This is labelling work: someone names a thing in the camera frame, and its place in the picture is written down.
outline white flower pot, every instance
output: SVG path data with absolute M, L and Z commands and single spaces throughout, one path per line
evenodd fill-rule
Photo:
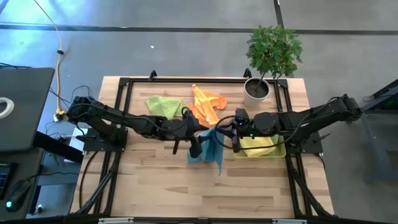
M 258 107 L 260 105 L 260 103 L 265 98 L 267 98 L 267 96 L 269 95 L 269 92 L 270 92 L 269 84 L 265 80 L 262 80 L 262 82 L 265 83 L 265 85 L 261 85 L 260 88 L 262 88 L 263 91 L 267 92 L 266 95 L 261 98 L 256 98 L 255 96 L 251 96 L 246 89 L 247 88 L 246 85 L 249 83 L 249 85 L 253 86 L 253 83 L 257 83 L 258 80 L 260 80 L 260 78 L 257 78 L 257 77 L 250 78 L 244 83 L 244 86 L 243 86 L 243 91 L 244 91 L 243 103 L 250 108 Z

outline green cloth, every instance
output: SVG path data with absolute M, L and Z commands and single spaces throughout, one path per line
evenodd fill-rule
M 145 103 L 153 115 L 165 116 L 167 119 L 172 119 L 174 116 L 182 116 L 181 109 L 184 105 L 179 99 L 154 95 L 148 98 Z

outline orange cloth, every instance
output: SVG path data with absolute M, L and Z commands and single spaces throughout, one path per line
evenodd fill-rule
M 215 106 L 220 110 L 224 109 L 226 106 L 226 98 L 201 91 L 195 84 L 192 85 L 192 91 L 195 97 L 195 103 L 189 108 L 201 125 L 210 128 L 220 120 L 213 107 Z

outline towel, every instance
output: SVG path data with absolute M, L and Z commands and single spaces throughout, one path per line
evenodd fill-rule
M 256 137 L 252 139 L 251 137 L 243 137 L 242 139 L 239 140 L 241 143 L 241 147 L 258 147 L 258 146 L 272 146 L 278 143 L 279 136 L 276 134 L 273 137 Z M 259 157 L 263 156 L 266 154 L 269 154 L 273 151 L 275 151 L 276 146 L 274 147 L 269 147 L 269 148 L 263 148 L 263 149 L 246 149 L 244 150 L 244 153 L 248 157 Z
M 165 116 L 167 119 L 182 116 L 181 109 L 183 108 L 183 103 L 179 99 L 154 95 L 148 98 L 145 103 L 153 115 Z
M 215 132 L 214 128 L 211 128 L 211 129 L 206 130 L 199 134 L 199 136 L 203 136 L 203 137 L 210 136 L 210 138 L 200 144 L 202 152 L 197 158 L 192 158 L 189 153 L 189 150 L 188 150 L 188 162 L 189 163 L 197 163 L 200 161 L 203 161 L 203 162 L 216 161 L 216 163 L 218 164 L 218 175 L 220 175 L 221 168 L 223 166 L 224 147 L 221 146 L 220 144 L 218 144 L 214 140 L 214 137 L 213 137 L 214 132 Z M 217 134 L 217 138 L 221 142 L 224 142 L 224 135 L 219 132 L 217 132 L 216 134 Z
M 226 106 L 226 98 L 199 90 L 194 84 L 192 85 L 195 103 L 190 106 L 193 115 L 199 120 L 199 123 L 208 128 L 215 125 L 218 119 L 213 107 L 222 110 Z

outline computer mouse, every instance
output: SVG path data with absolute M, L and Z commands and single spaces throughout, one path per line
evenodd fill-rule
M 5 199 L 6 210 L 8 212 L 18 211 L 24 204 L 29 189 L 30 182 L 28 180 L 20 180 L 16 182 L 11 187 L 11 191 Z

